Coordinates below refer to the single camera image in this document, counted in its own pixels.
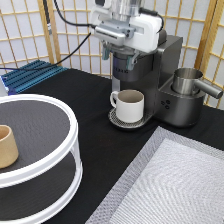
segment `gray mesh mat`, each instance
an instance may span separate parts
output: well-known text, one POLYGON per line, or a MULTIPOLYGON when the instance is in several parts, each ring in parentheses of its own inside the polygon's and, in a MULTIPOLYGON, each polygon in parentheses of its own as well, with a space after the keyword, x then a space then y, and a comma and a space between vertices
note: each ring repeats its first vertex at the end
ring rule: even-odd
POLYGON ((154 153, 157 151, 163 140, 167 138, 179 144, 196 148, 198 151, 212 155, 216 158, 224 160, 224 153, 218 149, 207 146, 200 142, 182 137, 174 134, 163 128, 158 128, 149 141, 145 144, 141 152, 128 166, 126 171, 89 218, 86 224, 108 224, 111 217, 123 201, 124 197, 128 194, 135 181, 140 176, 141 172, 145 169, 154 153))
POLYGON ((110 223, 221 224, 223 170, 223 160, 165 139, 110 223))
POLYGON ((46 173, 0 189, 0 222, 25 218, 46 209, 68 190, 74 176, 75 161, 69 153, 46 173))
POLYGON ((12 128, 19 150, 18 160, 1 173, 35 163, 53 152, 67 137, 70 121, 59 107, 28 100, 0 104, 0 125, 12 128))

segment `tan cup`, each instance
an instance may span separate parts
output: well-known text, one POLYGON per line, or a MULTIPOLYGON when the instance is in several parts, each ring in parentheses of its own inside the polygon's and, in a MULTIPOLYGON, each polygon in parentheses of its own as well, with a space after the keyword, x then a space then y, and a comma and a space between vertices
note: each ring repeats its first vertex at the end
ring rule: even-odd
POLYGON ((13 164, 19 156, 12 129, 0 125, 0 169, 13 164))

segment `black table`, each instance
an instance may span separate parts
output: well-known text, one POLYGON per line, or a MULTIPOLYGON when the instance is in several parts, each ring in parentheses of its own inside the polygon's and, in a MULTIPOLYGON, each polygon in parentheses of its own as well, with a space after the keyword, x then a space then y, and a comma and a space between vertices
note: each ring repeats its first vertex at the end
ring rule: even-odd
POLYGON ((224 111, 204 107, 199 123, 177 129, 151 120, 136 132, 122 132, 108 120, 111 80, 77 70, 67 70, 26 94, 55 97, 68 104, 79 123, 83 179, 72 201, 47 224, 83 224, 95 211, 127 166, 158 126, 224 150, 224 111))

